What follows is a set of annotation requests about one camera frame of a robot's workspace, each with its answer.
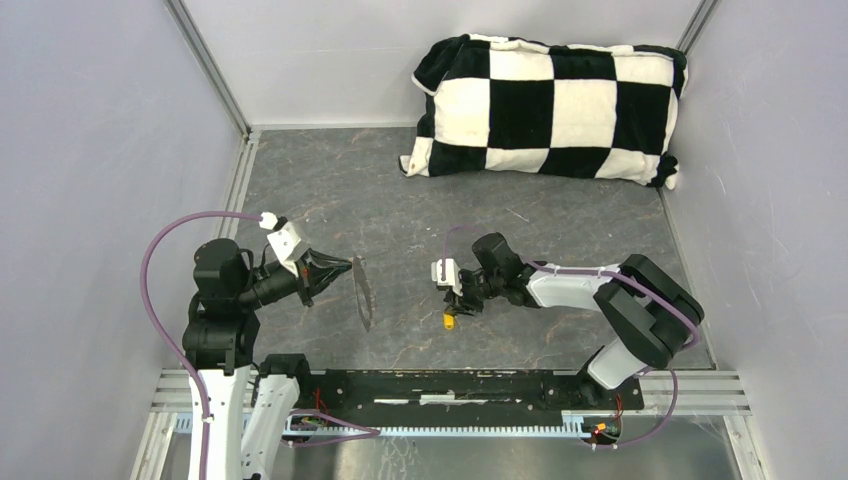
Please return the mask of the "yellow key tag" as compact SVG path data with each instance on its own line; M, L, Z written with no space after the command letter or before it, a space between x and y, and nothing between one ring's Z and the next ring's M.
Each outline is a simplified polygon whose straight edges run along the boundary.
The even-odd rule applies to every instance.
M443 327L450 331L456 328L456 316L452 313L445 312L443 314Z

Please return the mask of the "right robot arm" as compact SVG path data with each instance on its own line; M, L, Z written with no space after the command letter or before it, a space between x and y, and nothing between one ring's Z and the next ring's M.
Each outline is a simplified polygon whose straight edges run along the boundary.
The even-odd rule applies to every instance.
M442 256L430 267L445 293L448 317L474 315L488 300L518 307L568 307L600 313L616 338L581 369L580 400L591 408L612 401L626 380L666 368L677 353L696 346L705 312L700 303L648 257L632 254L599 267L565 267L525 258L499 232L472 246L479 266L464 269Z

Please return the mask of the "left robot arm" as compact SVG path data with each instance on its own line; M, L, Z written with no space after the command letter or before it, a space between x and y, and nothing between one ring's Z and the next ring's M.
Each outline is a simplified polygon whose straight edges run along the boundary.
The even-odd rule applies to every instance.
M351 261L308 249L289 271L279 262L252 265L232 239L195 253L198 288L182 346L197 375L191 383L192 479L268 479L294 408L314 394L302 354L270 354L253 362L257 310L296 295L313 299L352 268Z

